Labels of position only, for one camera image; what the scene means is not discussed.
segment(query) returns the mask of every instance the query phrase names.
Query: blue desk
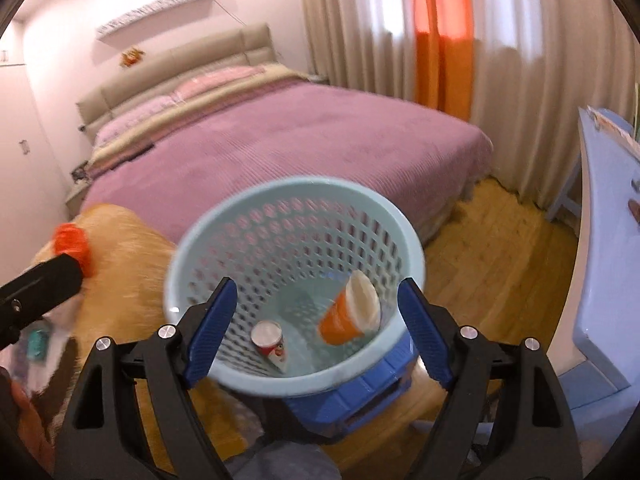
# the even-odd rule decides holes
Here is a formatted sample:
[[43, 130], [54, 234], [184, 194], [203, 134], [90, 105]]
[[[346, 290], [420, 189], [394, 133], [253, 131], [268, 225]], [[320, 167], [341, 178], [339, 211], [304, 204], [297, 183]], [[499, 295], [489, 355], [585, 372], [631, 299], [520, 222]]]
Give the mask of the blue desk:
[[[617, 122], [630, 128], [629, 124]], [[567, 302], [549, 359], [571, 408], [640, 378], [640, 228], [627, 202], [640, 163], [580, 110], [582, 215]]]

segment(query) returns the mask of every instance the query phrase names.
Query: orange curtain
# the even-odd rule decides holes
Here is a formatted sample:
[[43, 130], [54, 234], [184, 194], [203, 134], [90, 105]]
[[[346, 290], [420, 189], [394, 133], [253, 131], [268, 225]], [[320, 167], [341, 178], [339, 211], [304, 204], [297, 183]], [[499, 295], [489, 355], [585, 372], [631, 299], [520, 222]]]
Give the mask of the orange curtain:
[[468, 121], [473, 92], [471, 0], [414, 0], [415, 101]]

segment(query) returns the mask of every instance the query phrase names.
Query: nightstand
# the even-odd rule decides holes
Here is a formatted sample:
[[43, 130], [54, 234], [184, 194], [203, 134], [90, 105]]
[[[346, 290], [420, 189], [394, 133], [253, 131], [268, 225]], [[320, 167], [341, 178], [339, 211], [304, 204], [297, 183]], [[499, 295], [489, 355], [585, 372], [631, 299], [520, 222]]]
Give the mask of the nightstand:
[[69, 191], [69, 194], [66, 196], [65, 203], [66, 209], [69, 211], [70, 220], [73, 220], [78, 216], [82, 202], [84, 202], [84, 197], [86, 197], [90, 187], [91, 182], [89, 180], [78, 180], [74, 183], [71, 191]]

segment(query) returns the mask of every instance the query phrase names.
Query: wall shelf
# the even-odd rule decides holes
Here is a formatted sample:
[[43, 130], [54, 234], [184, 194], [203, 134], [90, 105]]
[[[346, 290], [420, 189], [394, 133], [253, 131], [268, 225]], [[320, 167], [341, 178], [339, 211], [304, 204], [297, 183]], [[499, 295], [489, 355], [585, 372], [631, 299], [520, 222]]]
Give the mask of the wall shelf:
[[163, 10], [172, 9], [173, 7], [178, 7], [183, 4], [195, 1], [197, 0], [155, 0], [142, 7], [130, 10], [129, 12], [126, 12], [125, 14], [118, 16], [110, 22], [96, 28], [95, 36], [98, 40], [101, 40], [108, 35], [113, 34], [114, 32], [116, 32], [116, 30], [127, 27], [128, 25], [138, 22], [139, 20], [142, 20], [147, 16], [151, 16]]

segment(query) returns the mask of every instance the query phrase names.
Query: beige upholstered headboard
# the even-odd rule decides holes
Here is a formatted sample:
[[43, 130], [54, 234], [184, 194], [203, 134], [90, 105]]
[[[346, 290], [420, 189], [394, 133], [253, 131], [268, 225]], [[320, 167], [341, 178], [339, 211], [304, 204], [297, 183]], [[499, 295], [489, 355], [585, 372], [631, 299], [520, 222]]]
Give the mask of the beige upholstered headboard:
[[275, 62], [266, 23], [212, 34], [145, 57], [145, 60], [101, 84], [76, 106], [91, 142], [106, 123], [140, 103], [172, 92], [200, 73], [237, 65]]

